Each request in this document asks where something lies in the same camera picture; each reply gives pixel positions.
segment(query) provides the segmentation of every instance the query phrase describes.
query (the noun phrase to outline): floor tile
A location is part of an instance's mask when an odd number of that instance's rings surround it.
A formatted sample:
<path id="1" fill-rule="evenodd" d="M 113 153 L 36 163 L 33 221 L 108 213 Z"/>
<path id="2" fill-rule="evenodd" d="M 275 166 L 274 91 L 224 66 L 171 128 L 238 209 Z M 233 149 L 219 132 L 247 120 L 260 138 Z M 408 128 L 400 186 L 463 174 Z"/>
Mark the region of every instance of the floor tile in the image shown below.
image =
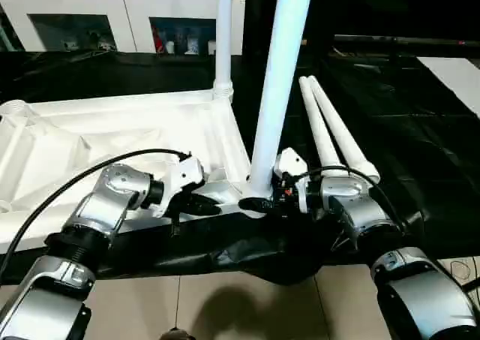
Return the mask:
<path id="1" fill-rule="evenodd" d="M 391 338 L 367 266 L 324 266 L 316 282 L 331 340 Z"/>
<path id="2" fill-rule="evenodd" d="M 178 327 L 197 340 L 328 339 L 314 280 L 282 287 L 229 272 L 182 276 Z"/>
<path id="3" fill-rule="evenodd" d="M 97 281 L 85 340 L 155 340 L 175 324 L 179 277 Z"/>

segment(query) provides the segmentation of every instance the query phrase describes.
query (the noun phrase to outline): glass cabinet door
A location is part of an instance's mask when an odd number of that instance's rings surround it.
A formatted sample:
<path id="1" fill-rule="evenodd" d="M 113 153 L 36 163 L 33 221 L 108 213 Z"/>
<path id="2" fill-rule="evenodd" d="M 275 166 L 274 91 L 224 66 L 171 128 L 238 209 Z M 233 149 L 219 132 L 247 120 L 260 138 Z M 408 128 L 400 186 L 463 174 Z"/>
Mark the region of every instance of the glass cabinet door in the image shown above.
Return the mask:
<path id="1" fill-rule="evenodd" d="M 26 51 L 137 51 L 123 0 L 0 0 Z"/>
<path id="2" fill-rule="evenodd" d="M 23 46 L 2 5 L 0 5 L 0 51 L 23 51 Z"/>
<path id="3" fill-rule="evenodd" d="M 125 0 L 139 53 L 215 53 L 217 0 Z M 232 54 L 242 54 L 245 0 L 232 0 Z"/>
<path id="4" fill-rule="evenodd" d="M 156 53 L 196 56 L 215 54 L 215 20 L 149 19 Z"/>
<path id="5" fill-rule="evenodd" d="M 116 43 L 106 15 L 28 16 L 46 51 L 116 51 Z"/>

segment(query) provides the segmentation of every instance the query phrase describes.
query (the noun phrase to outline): black tarp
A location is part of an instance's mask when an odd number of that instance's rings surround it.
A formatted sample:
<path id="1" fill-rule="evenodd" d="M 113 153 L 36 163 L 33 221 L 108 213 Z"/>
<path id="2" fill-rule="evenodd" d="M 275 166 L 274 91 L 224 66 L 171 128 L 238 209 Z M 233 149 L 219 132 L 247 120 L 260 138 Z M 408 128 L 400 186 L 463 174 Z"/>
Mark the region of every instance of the black tarp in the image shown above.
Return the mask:
<path id="1" fill-rule="evenodd" d="M 211 59 L 148 54 L 1 54 L 0 101 L 61 101 L 108 95 L 208 89 Z M 233 58 L 233 109 L 252 153 L 265 62 Z M 417 59 L 301 58 L 295 78 L 317 76 L 368 158 L 381 187 L 411 223 L 413 239 L 434 257 L 480 253 L 480 121 Z M 311 167 L 315 145 L 295 81 L 281 148 L 291 146 Z M 279 284 L 314 274 L 324 263 L 356 262 L 334 218 L 253 220 L 209 218 L 121 234 L 100 278 L 186 275 L 242 270 Z M 43 249 L 21 251 L 7 272 L 18 282 Z"/>

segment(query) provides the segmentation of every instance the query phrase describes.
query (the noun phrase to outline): white plastic tube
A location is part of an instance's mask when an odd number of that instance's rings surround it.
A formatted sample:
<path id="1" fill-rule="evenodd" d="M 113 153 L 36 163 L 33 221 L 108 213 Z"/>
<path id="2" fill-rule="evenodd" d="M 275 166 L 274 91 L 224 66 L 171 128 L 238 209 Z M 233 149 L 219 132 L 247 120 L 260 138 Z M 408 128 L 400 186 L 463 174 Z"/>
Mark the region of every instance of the white plastic tube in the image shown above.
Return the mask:
<path id="1" fill-rule="evenodd" d="M 277 0 L 262 103 L 256 126 L 250 189 L 269 196 L 293 74 L 310 0 Z"/>
<path id="2" fill-rule="evenodd" d="M 327 94 L 323 91 L 322 86 L 320 86 L 314 76 L 308 77 L 308 80 L 310 81 L 310 87 L 313 90 L 313 95 L 322 111 L 323 117 L 327 121 L 348 165 L 363 172 L 375 181 L 375 183 L 378 183 L 380 181 L 380 175 L 377 169 L 366 159 L 348 127 L 345 126 L 344 121 L 340 115 L 338 115 L 337 110 L 333 107 Z"/>
<path id="3" fill-rule="evenodd" d="M 217 34 L 215 54 L 215 96 L 229 97 L 233 92 L 231 70 L 232 0 L 217 0 Z"/>
<path id="4" fill-rule="evenodd" d="M 315 140 L 316 150 L 320 158 L 322 166 L 340 166 L 342 163 L 337 155 L 337 150 L 330 138 L 329 130 L 323 120 L 323 116 L 315 101 L 314 93 L 310 87 L 310 81 L 307 77 L 300 77 L 301 95 L 305 103 L 305 109 L 308 114 L 308 121 L 312 129 L 313 139 Z M 345 171 L 342 170 L 327 170 L 324 176 L 342 176 Z"/>

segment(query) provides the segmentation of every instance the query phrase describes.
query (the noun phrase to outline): black cable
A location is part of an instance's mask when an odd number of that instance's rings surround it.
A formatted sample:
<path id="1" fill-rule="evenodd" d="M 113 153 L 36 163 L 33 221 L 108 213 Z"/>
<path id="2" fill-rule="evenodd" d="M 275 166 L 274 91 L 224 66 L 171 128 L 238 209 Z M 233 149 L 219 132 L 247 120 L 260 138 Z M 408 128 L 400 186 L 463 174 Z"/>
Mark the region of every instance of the black cable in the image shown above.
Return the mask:
<path id="1" fill-rule="evenodd" d="M 105 160 L 100 162 L 99 164 L 94 165 L 93 167 L 90 167 L 89 169 L 83 171 L 82 173 L 78 174 L 74 178 L 72 178 L 70 181 L 65 183 L 62 187 L 60 187 L 57 191 L 55 191 L 53 194 L 48 196 L 47 199 L 45 199 L 44 202 L 42 202 L 31 214 L 25 222 L 22 224 L 20 229 L 16 232 L 15 237 L 13 238 L 12 242 L 8 246 L 8 250 L 5 253 L 5 256 L 3 258 L 3 261 L 1 263 L 0 267 L 0 287 L 2 286 L 2 278 L 5 273 L 5 270 L 8 267 L 8 264 L 11 261 L 11 258 L 14 255 L 15 250 L 17 249 L 18 244 L 20 243 L 20 240 L 22 239 L 23 235 L 25 235 L 25 232 L 29 229 L 30 225 L 32 225 L 33 221 L 39 216 L 39 214 L 44 211 L 48 205 L 50 205 L 58 196 L 63 194 L 66 190 L 71 188 L 73 185 L 75 185 L 78 181 L 81 179 L 87 177 L 88 175 L 93 174 L 95 171 L 98 171 L 99 169 L 111 165 L 117 161 L 124 160 L 126 158 L 132 158 L 134 156 L 138 155 L 144 155 L 144 154 L 151 154 L 151 153 L 162 153 L 162 154 L 172 154 L 172 155 L 177 155 L 180 158 L 180 161 L 185 160 L 186 158 L 189 158 L 190 156 L 180 152 L 180 151 L 175 151 L 175 150 L 170 150 L 170 149 L 144 149 L 144 150 L 138 150 L 138 151 L 133 151 L 133 152 L 128 152 L 123 155 L 115 156 L 114 158 L 111 158 L 109 160 Z"/>
<path id="2" fill-rule="evenodd" d="M 465 267 L 467 270 L 468 270 L 468 274 L 466 274 L 465 276 L 458 276 L 457 274 L 454 274 L 454 271 L 453 271 L 453 265 L 455 263 L 459 263 L 461 266 Z M 464 263 L 463 261 L 459 261 L 459 260 L 453 260 L 453 261 L 450 261 L 450 273 L 452 276 L 454 276 L 455 278 L 459 278 L 460 280 L 467 280 L 469 277 L 470 277 L 470 274 L 472 273 L 472 270 L 470 269 L 470 266 L 468 266 L 466 263 Z"/>
<path id="3" fill-rule="evenodd" d="M 348 166 L 342 166 L 342 165 L 331 165 L 331 166 L 324 166 L 324 167 L 319 167 L 317 169 L 313 169 L 310 171 L 307 171 L 305 173 L 301 173 L 300 175 L 297 176 L 292 176 L 289 181 L 291 181 L 293 184 L 295 184 L 297 181 L 300 179 L 306 177 L 306 176 L 312 176 L 312 175 L 317 175 L 319 173 L 322 173 L 323 171 L 326 170 L 345 170 L 348 173 L 354 173 L 357 176 L 360 176 L 363 178 L 366 182 L 368 182 L 372 187 L 382 196 L 383 200 L 385 201 L 385 204 L 389 208 L 388 211 L 390 212 L 390 216 L 392 217 L 393 221 L 401 226 L 404 230 L 406 230 L 410 224 L 408 224 L 406 221 L 402 221 L 400 216 L 398 216 L 397 211 L 395 210 L 394 206 L 392 205 L 392 202 L 390 199 L 387 197 L 386 193 L 378 186 L 378 184 L 375 183 L 370 177 L 365 175 L 363 172 L 358 171 L 356 169 L 353 169 Z"/>
<path id="4" fill-rule="evenodd" d="M 477 269 L 477 261 L 474 257 L 472 257 L 472 260 L 473 260 L 473 267 L 475 268 L 475 279 L 477 279 L 479 276 L 479 271 Z M 477 306 L 480 307 L 479 287 L 475 289 L 475 294 L 477 296 Z"/>

